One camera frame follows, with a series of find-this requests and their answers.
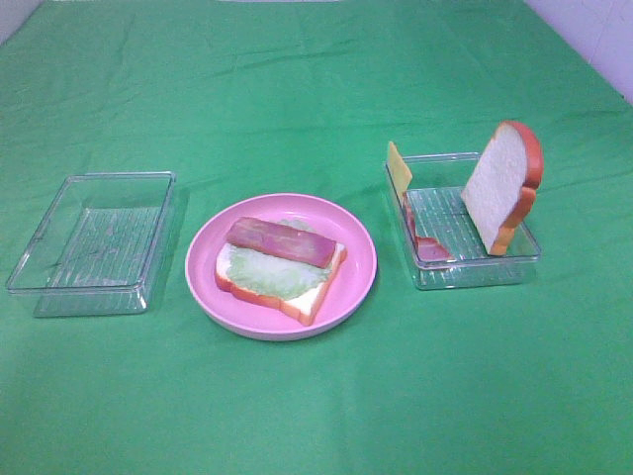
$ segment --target green table cover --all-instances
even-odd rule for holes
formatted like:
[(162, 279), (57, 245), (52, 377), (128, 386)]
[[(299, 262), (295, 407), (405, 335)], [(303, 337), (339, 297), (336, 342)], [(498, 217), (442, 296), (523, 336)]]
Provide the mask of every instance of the green table cover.
[[(422, 292), (383, 163), (540, 138), (533, 282)], [(633, 109), (523, 3), (46, 2), (0, 47), (0, 278), (63, 178), (178, 173), (144, 314), (35, 319), (0, 295), (0, 473), (633, 473)], [(300, 192), (367, 227), (344, 324), (252, 340), (185, 254), (239, 200)]]

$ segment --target clear plastic container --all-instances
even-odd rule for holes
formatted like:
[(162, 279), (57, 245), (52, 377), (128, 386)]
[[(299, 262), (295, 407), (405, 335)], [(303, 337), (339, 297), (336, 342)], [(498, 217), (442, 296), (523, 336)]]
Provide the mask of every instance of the clear plastic container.
[(7, 281), (36, 317), (144, 312), (163, 260), (176, 175), (69, 176)]
[(525, 223), (516, 229), (506, 255), (491, 256), (486, 253), (460, 197), (478, 159), (476, 152), (404, 157), (413, 175), (407, 199), (417, 233), (440, 242), (451, 254), (448, 260), (424, 260), (418, 255), (415, 236), (407, 225), (407, 212), (400, 205), (385, 164), (407, 264), (413, 284), (418, 289), (517, 284), (535, 275), (535, 263), (541, 250)]

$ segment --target open-faced sandwich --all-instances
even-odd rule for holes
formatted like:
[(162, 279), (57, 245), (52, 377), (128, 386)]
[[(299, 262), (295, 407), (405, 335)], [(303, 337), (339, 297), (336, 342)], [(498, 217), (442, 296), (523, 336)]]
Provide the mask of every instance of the open-faced sandwich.
[(215, 278), (235, 298), (280, 310), (309, 326), (346, 255), (344, 244), (303, 222), (242, 217), (226, 233)]

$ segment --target bacon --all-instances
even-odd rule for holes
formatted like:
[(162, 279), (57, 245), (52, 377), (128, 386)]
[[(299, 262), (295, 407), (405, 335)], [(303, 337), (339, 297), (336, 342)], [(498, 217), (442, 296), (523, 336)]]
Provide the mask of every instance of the bacon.
[(226, 234), (226, 241), (265, 254), (326, 268), (336, 250), (336, 241), (291, 226), (256, 218), (239, 218)]

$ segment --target toast slice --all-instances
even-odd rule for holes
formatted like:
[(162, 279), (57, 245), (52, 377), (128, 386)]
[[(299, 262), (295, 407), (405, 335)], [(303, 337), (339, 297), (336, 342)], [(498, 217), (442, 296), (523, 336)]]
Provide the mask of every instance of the toast slice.
[(514, 230), (532, 209), (543, 168), (534, 133), (524, 124), (501, 122), (461, 193), (488, 254), (507, 252)]
[(338, 242), (329, 264), (329, 274), (326, 280), (297, 297), (284, 300), (282, 297), (275, 295), (258, 293), (231, 281), (228, 276), (228, 269), (231, 266), (231, 247), (232, 244), (225, 243), (216, 259), (215, 278), (218, 288), (230, 292), (236, 299), (279, 310), (304, 326), (310, 326), (314, 323), (325, 294), (336, 277), (341, 263), (347, 256), (347, 248), (344, 244)]

